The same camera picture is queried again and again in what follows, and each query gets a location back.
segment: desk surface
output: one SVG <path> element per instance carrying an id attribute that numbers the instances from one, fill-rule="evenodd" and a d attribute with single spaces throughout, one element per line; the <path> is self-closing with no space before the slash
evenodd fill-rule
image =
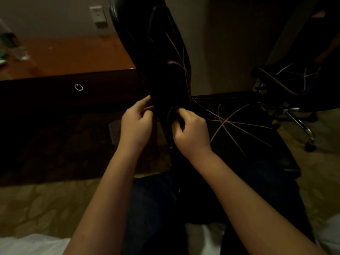
<path id="1" fill-rule="evenodd" d="M 5 57 L 0 80 L 135 68 L 116 34 L 66 39 L 21 39 L 30 60 Z"/>

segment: jeans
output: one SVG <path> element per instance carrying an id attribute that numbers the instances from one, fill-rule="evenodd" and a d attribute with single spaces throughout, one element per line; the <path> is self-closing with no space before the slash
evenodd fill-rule
<path id="1" fill-rule="evenodd" d="M 240 177 L 274 209 L 314 242 L 313 233 L 295 180 L 273 161 L 258 160 Z M 180 204 L 174 193 L 172 172 L 135 179 L 128 212 L 123 255 L 188 254 Z M 221 254 L 248 254 L 227 216 Z"/>

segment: drawer handle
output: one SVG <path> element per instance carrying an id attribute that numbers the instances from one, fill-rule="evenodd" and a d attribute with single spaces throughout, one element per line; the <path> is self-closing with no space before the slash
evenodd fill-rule
<path id="1" fill-rule="evenodd" d="M 78 84 L 78 83 L 74 84 L 74 88 L 78 91 L 83 91 L 83 89 L 84 89 L 83 86 Z"/>

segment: chair wheel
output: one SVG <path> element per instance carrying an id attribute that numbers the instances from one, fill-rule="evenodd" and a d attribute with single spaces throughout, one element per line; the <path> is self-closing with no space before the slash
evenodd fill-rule
<path id="1" fill-rule="evenodd" d="M 313 152 L 317 149 L 317 146 L 315 146 L 314 144 L 310 144 L 309 142 L 306 142 L 305 144 L 305 151 L 306 152 Z"/>
<path id="2" fill-rule="evenodd" d="M 310 116 L 308 116 L 307 121 L 308 122 L 317 122 L 319 120 L 318 115 L 316 112 L 312 112 Z"/>

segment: wooden desk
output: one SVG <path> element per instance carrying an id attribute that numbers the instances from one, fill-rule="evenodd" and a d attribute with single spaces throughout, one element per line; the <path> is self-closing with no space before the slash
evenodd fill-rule
<path id="1" fill-rule="evenodd" d="M 116 34 L 20 41 L 31 59 L 19 61 L 7 56 L 7 65 L 0 68 L 0 80 L 135 68 Z"/>
<path id="2" fill-rule="evenodd" d="M 24 40 L 32 59 L 0 68 L 0 114 L 131 104 L 146 87 L 118 36 Z M 75 84 L 83 87 L 75 89 Z"/>

